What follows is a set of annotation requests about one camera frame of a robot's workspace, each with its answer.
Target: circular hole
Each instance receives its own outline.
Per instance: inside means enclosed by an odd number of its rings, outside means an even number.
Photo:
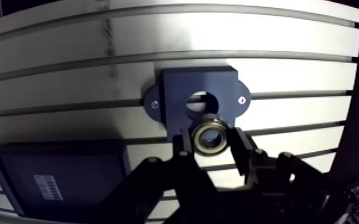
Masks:
[[[205,148],[215,148],[222,141],[222,136],[216,129],[207,129],[200,135],[199,142]]]
[[[217,99],[208,92],[196,92],[187,101],[187,114],[196,119],[204,114],[215,114],[218,111]]]

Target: bolt head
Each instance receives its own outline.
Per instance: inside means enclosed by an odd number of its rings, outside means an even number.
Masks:
[[[246,103],[246,98],[244,96],[241,96],[239,99],[238,99],[238,103],[243,105]]]
[[[153,109],[157,109],[157,108],[159,108],[159,102],[158,101],[153,101],[152,103],[151,103],[151,107],[153,108]]]

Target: sticker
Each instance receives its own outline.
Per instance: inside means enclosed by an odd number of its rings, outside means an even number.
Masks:
[[[63,201],[55,179],[51,175],[33,175],[45,200]]]

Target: black device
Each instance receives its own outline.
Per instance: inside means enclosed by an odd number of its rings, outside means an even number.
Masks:
[[[0,185],[21,217],[88,223],[126,176],[120,141],[0,146]]]
[[[194,159],[194,153],[215,155],[227,147],[245,176],[238,189],[216,189]],[[163,192],[174,189],[180,207],[165,223],[359,223],[358,182],[336,182],[289,153],[269,158],[217,115],[175,135],[173,152],[169,161],[145,159],[100,203],[92,222],[144,223]]]

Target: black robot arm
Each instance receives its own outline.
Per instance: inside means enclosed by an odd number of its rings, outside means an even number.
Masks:
[[[207,133],[214,137],[206,140]],[[194,153],[210,156],[228,147],[245,185],[216,189]],[[149,157],[131,172],[98,206],[95,223],[144,223],[169,189],[180,207],[165,223],[359,223],[353,184],[337,183],[289,153],[270,158],[251,136],[206,115],[173,138],[169,161]]]

